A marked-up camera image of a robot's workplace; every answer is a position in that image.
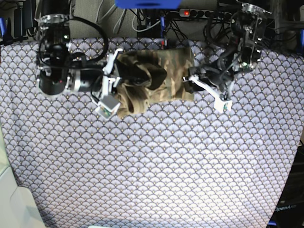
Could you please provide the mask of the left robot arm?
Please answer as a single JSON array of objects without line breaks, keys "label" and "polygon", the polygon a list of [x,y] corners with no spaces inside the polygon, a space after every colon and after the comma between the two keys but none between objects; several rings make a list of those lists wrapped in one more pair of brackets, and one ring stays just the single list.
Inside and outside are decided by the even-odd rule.
[{"label": "left robot arm", "polygon": [[[235,76],[239,73],[250,73],[261,60],[263,37],[267,16],[271,12],[265,0],[238,0],[235,4],[218,5],[210,13],[204,28],[206,40],[224,49],[217,60],[189,68],[189,76],[183,78],[187,92],[193,94],[207,91],[214,97],[214,108],[223,113],[230,111]],[[228,24],[231,36],[227,43],[221,42],[225,36],[223,29],[213,37],[212,26],[218,20]]]}]

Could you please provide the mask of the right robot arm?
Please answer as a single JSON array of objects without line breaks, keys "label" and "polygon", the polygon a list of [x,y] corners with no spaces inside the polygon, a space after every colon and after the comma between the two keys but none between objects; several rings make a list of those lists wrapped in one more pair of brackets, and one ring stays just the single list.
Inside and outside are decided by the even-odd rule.
[{"label": "right robot arm", "polygon": [[[95,111],[104,119],[114,116],[120,102],[115,90],[121,82],[116,59],[123,49],[107,54],[109,40],[104,30],[84,18],[73,16],[67,0],[41,0],[35,11],[40,40],[37,49],[37,86],[46,97],[64,91],[89,92]],[[102,52],[88,60],[81,52],[71,52],[70,21],[78,21],[98,31],[104,42]]]}]

